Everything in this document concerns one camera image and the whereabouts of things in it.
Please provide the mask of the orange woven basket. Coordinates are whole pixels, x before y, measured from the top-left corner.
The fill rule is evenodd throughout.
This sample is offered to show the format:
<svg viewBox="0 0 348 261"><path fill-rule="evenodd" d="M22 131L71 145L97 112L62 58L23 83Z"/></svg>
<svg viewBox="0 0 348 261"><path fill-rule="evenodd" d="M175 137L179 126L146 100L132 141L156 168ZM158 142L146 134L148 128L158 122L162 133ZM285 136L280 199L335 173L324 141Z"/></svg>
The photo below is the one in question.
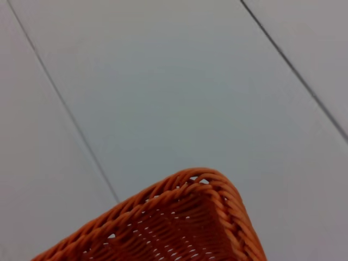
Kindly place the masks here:
<svg viewBox="0 0 348 261"><path fill-rule="evenodd" d="M32 261L267 261L242 198L220 172L168 176Z"/></svg>

